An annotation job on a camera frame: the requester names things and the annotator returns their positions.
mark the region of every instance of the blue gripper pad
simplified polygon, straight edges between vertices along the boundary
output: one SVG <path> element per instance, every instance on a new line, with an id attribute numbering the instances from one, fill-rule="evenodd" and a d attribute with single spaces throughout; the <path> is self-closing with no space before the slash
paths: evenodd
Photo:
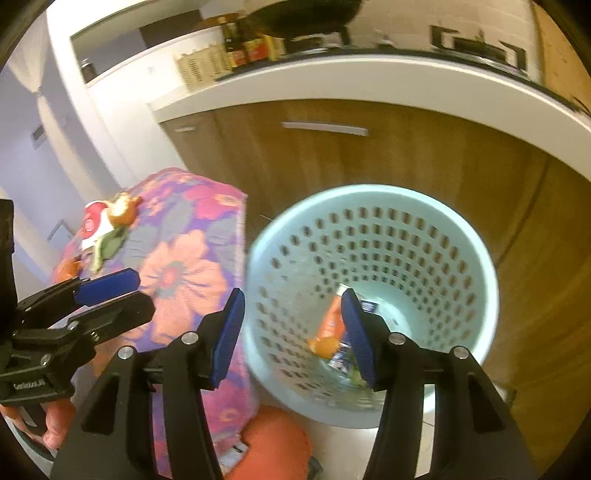
<path id="1" fill-rule="evenodd" d="M 239 288 L 234 288 L 223 309 L 225 318 L 222 331 L 213 349 L 213 368 L 210 382 L 213 388 L 217 388 L 220 382 L 226 378 L 230 360 L 234 353 L 234 347 L 238 341 L 238 334 L 244 320 L 245 298 Z"/>
<path id="2" fill-rule="evenodd" d="M 139 287 L 139 274 L 133 268 L 84 282 L 74 295 L 78 305 L 92 307 L 104 301 L 133 292 Z"/>
<path id="3" fill-rule="evenodd" d="M 368 383 L 370 388 L 373 388 L 376 383 L 374 352 L 363 325 L 363 318 L 368 314 L 361 308 L 359 299 L 352 288 L 348 288 L 343 293 L 340 299 L 340 309 L 361 378 Z"/>

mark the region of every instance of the red cloth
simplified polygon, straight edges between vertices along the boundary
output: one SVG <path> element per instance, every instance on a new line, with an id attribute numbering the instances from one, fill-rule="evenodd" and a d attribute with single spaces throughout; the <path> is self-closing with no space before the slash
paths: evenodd
<path id="1" fill-rule="evenodd" d="M 286 411 L 261 405 L 242 431 L 242 441 L 249 450 L 227 480 L 306 480 L 310 439 Z"/>

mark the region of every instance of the wooden cabinet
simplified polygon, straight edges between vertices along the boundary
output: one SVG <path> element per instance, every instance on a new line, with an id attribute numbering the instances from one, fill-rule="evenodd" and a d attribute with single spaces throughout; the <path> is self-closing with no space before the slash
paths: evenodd
<path id="1" fill-rule="evenodd" d="M 286 121 L 353 125 L 368 136 Z M 501 316 L 485 369 L 516 389 L 513 414 L 540 469 L 558 457 L 591 406 L 588 181 L 496 130 L 380 103 L 242 105 L 164 128 L 191 171 L 248 194 L 248 242 L 295 202 L 344 184 L 402 186 L 459 212 L 498 269 Z"/>
<path id="2" fill-rule="evenodd" d="M 286 129 L 285 121 L 368 129 L 367 137 Z M 248 194 L 247 238 L 311 194 L 352 183 L 418 190 L 449 205 L 503 256 L 548 162 L 540 150 L 472 122 L 352 100 L 292 100 L 196 113 L 164 124 L 187 167 Z M 194 131 L 186 127 L 196 126 Z"/>

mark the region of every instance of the white countertop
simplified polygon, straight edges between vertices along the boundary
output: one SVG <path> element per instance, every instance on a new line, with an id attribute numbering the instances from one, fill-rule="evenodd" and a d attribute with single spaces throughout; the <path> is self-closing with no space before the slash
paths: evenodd
<path id="1" fill-rule="evenodd" d="M 349 99 L 458 116 L 520 138 L 591 180 L 591 121 L 532 86 L 478 67 L 428 57 L 367 54 L 305 59 L 256 70 L 148 104 L 164 122 L 233 105 Z"/>

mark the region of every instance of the tile floor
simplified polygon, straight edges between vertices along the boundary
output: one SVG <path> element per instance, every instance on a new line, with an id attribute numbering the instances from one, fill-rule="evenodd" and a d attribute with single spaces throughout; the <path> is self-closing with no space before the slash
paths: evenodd
<path id="1" fill-rule="evenodd" d="M 255 379 L 252 381 L 262 403 L 287 410 Z M 378 429 L 332 427 L 307 419 L 295 412 L 291 413 L 310 436 L 314 456 L 324 469 L 320 480 L 360 480 L 363 478 Z M 416 476 L 428 473 L 431 466 L 434 414 L 425 415 L 423 420 Z"/>

